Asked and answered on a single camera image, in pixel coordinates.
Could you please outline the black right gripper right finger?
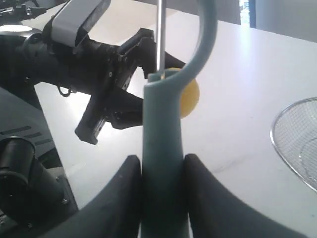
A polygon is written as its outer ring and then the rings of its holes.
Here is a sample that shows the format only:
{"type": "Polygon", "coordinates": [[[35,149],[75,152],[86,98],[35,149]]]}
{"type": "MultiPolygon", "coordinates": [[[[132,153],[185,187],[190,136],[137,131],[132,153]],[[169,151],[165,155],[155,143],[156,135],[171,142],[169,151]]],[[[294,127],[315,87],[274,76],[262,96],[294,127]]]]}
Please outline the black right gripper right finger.
{"type": "Polygon", "coordinates": [[[184,184],[195,238],[303,238],[245,204],[195,154],[184,159],[184,184]]]}

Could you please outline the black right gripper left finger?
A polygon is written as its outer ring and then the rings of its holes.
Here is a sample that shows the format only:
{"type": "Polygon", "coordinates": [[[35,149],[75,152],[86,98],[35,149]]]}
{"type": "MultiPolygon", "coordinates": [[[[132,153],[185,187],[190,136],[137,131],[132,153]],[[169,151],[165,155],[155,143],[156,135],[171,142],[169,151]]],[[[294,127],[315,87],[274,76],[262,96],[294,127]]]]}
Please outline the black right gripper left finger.
{"type": "Polygon", "coordinates": [[[128,156],[100,193],[45,238],[136,238],[141,220],[141,166],[128,156]]]}

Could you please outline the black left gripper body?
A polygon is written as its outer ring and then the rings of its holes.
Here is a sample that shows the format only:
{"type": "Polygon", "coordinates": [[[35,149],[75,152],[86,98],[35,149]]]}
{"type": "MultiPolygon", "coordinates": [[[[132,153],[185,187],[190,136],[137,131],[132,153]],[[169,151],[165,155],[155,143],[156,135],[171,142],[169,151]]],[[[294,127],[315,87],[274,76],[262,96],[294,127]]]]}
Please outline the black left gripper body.
{"type": "Polygon", "coordinates": [[[80,140],[97,144],[97,137],[107,122],[108,95],[114,88],[127,91],[138,68],[136,63],[128,60],[126,56],[134,48],[155,50],[154,31],[140,28],[120,46],[88,39],[80,52],[71,54],[64,61],[66,69],[60,76],[57,86],[68,89],[66,97],[75,92],[91,96],[75,129],[75,134],[80,140]]]}

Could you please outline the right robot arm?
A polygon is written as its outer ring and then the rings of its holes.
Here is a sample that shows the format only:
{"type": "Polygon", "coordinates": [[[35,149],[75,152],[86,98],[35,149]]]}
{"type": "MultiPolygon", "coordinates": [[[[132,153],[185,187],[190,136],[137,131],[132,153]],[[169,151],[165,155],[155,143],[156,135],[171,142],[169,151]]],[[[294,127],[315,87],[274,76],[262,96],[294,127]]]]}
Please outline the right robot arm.
{"type": "MultiPolygon", "coordinates": [[[[143,158],[129,156],[83,209],[45,238],[299,238],[229,192],[194,154],[183,155],[179,119],[151,119],[143,158]]],[[[0,208],[19,225],[42,228],[62,208],[62,185],[24,139],[0,143],[0,208]]]]}

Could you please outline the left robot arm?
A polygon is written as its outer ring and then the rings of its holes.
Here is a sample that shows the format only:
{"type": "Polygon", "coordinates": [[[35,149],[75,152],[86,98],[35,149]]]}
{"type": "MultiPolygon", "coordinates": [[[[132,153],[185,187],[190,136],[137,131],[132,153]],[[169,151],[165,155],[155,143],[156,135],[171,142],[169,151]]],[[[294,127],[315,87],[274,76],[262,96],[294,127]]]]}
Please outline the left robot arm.
{"type": "Polygon", "coordinates": [[[115,129],[141,126],[143,100],[127,91],[137,68],[144,77],[155,71],[156,43],[153,30],[141,28],[122,45],[86,37],[76,48],[46,41],[37,29],[0,33],[0,84],[20,92],[40,82],[85,93],[90,100],[75,134],[96,144],[105,123],[115,129]]]}

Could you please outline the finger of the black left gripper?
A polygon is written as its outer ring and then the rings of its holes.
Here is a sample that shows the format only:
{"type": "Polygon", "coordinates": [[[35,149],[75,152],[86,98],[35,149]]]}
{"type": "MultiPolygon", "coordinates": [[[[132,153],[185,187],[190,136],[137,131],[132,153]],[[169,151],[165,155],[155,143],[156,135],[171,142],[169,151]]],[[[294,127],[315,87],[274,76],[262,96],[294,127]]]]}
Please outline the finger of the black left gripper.
{"type": "Polygon", "coordinates": [[[114,88],[106,99],[106,121],[115,129],[143,125],[143,99],[114,88]]]}
{"type": "MultiPolygon", "coordinates": [[[[127,53],[127,59],[132,60],[136,63],[137,67],[143,70],[145,77],[149,74],[155,73],[156,70],[156,52],[151,49],[134,48],[127,53]]],[[[165,63],[164,69],[178,68],[182,69],[185,62],[179,60],[173,55],[165,52],[165,63]]]]}

